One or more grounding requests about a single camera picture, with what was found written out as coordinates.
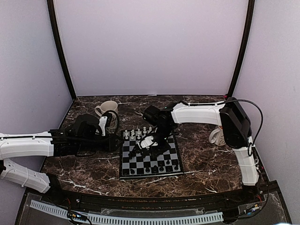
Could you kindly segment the pile of black chess pieces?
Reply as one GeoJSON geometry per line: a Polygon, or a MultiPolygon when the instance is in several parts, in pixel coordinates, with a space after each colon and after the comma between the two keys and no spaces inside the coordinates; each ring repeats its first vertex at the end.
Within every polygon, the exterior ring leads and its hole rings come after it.
{"type": "Polygon", "coordinates": [[[145,149],[135,146],[132,151],[128,154],[129,159],[133,159],[137,154],[140,154],[142,158],[145,158],[145,149]]]}

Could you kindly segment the black grey chess board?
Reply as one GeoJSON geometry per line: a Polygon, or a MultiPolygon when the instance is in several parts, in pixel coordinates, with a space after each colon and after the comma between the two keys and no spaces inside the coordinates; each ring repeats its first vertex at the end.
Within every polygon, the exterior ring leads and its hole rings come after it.
{"type": "Polygon", "coordinates": [[[129,153],[132,152],[136,143],[145,136],[145,133],[139,135],[140,132],[139,129],[134,132],[121,131],[124,143],[120,149],[119,179],[142,179],[184,174],[181,155],[174,134],[171,134],[167,139],[170,148],[157,157],[152,157],[147,151],[144,157],[138,153],[130,158],[129,153]]]}

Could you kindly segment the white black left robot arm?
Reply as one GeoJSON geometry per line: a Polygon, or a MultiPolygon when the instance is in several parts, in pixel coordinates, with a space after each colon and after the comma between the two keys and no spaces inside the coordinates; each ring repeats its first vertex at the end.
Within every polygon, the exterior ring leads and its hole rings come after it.
{"type": "Polygon", "coordinates": [[[47,193],[55,204],[66,201],[55,175],[40,173],[12,161],[12,158],[89,157],[99,151],[115,151],[122,138],[117,135],[120,119],[116,111],[109,110],[99,118],[91,114],[77,116],[67,129],[51,129],[42,133],[0,135],[0,178],[22,187],[47,193]]]}

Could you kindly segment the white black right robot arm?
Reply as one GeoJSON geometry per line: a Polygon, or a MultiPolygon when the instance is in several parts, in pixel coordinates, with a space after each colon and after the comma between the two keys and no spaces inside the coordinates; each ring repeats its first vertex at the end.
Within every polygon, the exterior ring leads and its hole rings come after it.
{"type": "Polygon", "coordinates": [[[141,138],[134,146],[131,157],[149,152],[153,157],[167,151],[167,138],[178,124],[199,123],[221,126],[225,143],[231,147],[238,160],[242,184],[239,199],[250,203],[257,196],[255,185],[259,180],[254,158],[256,136],[252,136],[250,118],[244,111],[242,99],[234,97],[215,103],[170,103],[163,109],[151,105],[144,110],[143,119],[153,125],[154,130],[141,138]]]}

